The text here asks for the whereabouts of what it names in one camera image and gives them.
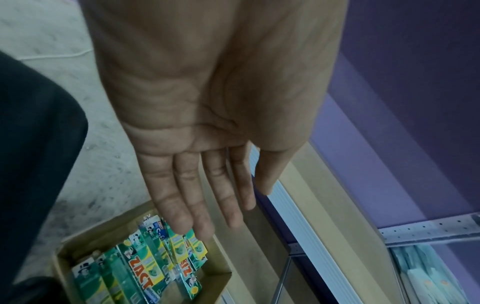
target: palm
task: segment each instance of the palm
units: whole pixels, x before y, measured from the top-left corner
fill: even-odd
[[[342,1],[329,4],[83,0],[103,86],[153,201],[177,233],[193,226],[208,238],[214,231],[200,156],[235,227],[243,219],[226,148],[240,203],[251,209],[249,141],[261,148],[256,182],[267,193],[307,140],[345,12]],[[321,14],[332,19],[316,21]]]

